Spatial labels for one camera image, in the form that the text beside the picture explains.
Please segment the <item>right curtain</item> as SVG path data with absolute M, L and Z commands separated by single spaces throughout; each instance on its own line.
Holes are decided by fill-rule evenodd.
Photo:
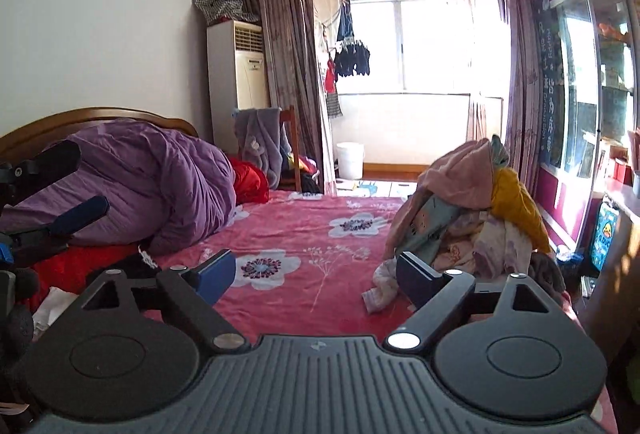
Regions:
M 533 0 L 498 0 L 509 26 L 511 71 L 504 146 L 528 191 L 536 188 L 541 134 L 542 72 Z

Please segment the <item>white floor air conditioner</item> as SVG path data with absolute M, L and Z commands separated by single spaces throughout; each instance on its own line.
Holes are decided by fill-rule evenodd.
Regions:
M 206 36 L 213 140 L 235 154 L 235 113 L 270 106 L 262 28 L 229 20 L 209 27 Z

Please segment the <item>left curtain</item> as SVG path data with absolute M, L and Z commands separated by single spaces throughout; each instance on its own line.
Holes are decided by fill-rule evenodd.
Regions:
M 270 102 L 295 108 L 303 154 L 317 162 L 320 187 L 333 196 L 333 146 L 314 35 L 314 0 L 242 1 L 262 24 Z

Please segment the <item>yellow garment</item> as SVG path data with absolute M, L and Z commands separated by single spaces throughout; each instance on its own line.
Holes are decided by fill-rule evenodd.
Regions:
M 518 228 L 529 238 L 534 250 L 551 252 L 548 232 L 536 203 L 513 168 L 495 170 L 490 212 Z

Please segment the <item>teal cartoon print garment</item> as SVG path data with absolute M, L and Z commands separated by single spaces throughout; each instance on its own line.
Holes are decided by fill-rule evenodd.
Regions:
M 492 162 L 494 162 L 495 172 L 498 168 L 504 168 L 508 165 L 509 155 L 498 136 L 492 136 L 488 139 L 491 141 Z M 396 255 L 405 251 L 414 254 L 414 251 L 418 250 L 418 247 L 422 244 L 420 235 L 431 237 L 434 232 L 438 232 L 442 228 L 451 224 L 451 222 L 461 213 L 465 211 L 486 210 L 458 208 L 457 206 L 443 202 L 436 196 L 431 196 L 411 221 L 408 232 L 401 240 L 400 246 L 398 246 L 391 258 L 394 258 Z

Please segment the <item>glass display cabinet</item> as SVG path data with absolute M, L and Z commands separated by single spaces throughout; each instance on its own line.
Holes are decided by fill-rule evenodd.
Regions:
M 535 198 L 552 246 L 588 240 L 608 146 L 634 122 L 636 67 L 627 0 L 534 0 L 542 71 Z

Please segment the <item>white plastic bucket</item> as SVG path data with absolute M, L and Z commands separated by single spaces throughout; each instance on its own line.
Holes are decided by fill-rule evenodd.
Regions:
M 344 180 L 361 180 L 366 152 L 359 142 L 338 142 L 336 144 L 338 174 Z

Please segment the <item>pink garment on pile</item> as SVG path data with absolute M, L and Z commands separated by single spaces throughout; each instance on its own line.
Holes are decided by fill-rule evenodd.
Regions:
M 395 214 L 385 243 L 384 260 L 393 256 L 411 221 L 431 196 L 462 209 L 488 209 L 493 175 L 488 138 L 470 140 L 438 158 L 419 176 L 416 191 Z

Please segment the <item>wooden headboard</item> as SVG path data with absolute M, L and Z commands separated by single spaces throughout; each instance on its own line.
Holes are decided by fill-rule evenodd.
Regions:
M 1 137 L 1 161 L 12 164 L 35 157 L 52 142 L 66 139 L 84 128 L 92 128 L 114 120 L 151 123 L 159 128 L 167 128 L 198 137 L 198 131 L 186 120 L 171 119 L 144 110 L 90 107 L 68 110 L 46 116 L 26 124 Z

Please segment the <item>dark grey garment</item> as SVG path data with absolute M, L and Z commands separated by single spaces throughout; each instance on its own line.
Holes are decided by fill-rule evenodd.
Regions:
M 530 256 L 528 276 L 532 278 L 544 292 L 560 307 L 565 301 L 566 285 L 555 260 L 547 254 L 533 252 Z

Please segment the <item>grey blanket on chair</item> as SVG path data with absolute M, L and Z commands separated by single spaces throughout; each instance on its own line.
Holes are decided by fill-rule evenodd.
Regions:
M 292 152 L 280 116 L 280 108 L 238 110 L 234 116 L 239 158 L 262 171 L 270 189 L 280 185 L 285 161 Z

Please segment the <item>black garment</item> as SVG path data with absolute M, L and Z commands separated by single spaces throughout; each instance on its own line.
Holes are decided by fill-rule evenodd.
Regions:
M 99 268 L 90 272 L 85 279 L 86 286 L 92 284 L 96 278 L 101 276 L 102 272 L 108 272 L 109 270 L 119 270 L 129 279 L 149 279 L 154 278 L 160 272 L 160 266 L 154 262 L 149 254 L 139 251 L 107 268 Z

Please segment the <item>wooden chair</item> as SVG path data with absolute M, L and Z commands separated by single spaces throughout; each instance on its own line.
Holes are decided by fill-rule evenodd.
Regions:
M 296 192 L 302 191 L 302 170 L 299 164 L 299 139 L 295 107 L 290 105 L 280 111 L 281 146 L 288 145 L 288 152 L 282 156 L 282 170 L 279 187 Z

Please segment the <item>purple duvet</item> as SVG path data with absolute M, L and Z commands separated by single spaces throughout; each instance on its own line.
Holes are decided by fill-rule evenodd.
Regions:
M 203 139 L 134 121 L 84 128 L 70 141 L 81 156 L 76 172 L 1 215 L 7 232 L 45 225 L 94 197 L 110 209 L 73 235 L 78 246 L 145 245 L 175 253 L 219 232 L 236 206 L 233 168 Z

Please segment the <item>pink floral bed blanket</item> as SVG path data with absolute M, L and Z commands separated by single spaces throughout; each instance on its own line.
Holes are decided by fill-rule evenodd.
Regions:
M 383 261 L 399 198 L 330 197 L 275 191 L 238 206 L 221 232 L 170 255 L 161 268 L 194 267 L 229 249 L 235 282 L 215 308 L 250 340 L 261 334 L 376 336 L 413 312 L 402 295 L 370 314 L 361 295 Z

